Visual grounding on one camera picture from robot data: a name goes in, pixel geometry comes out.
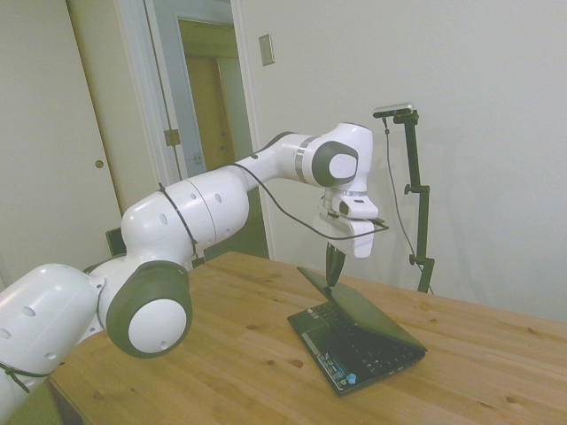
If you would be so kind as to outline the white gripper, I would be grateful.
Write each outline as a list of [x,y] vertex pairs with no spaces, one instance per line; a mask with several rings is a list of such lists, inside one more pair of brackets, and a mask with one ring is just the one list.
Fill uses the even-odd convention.
[[320,206],[315,218],[315,229],[328,242],[325,252],[325,278],[333,287],[341,275],[346,255],[355,259],[367,258],[372,250],[374,225],[369,221],[377,217],[373,204],[359,205],[354,212],[343,214]]

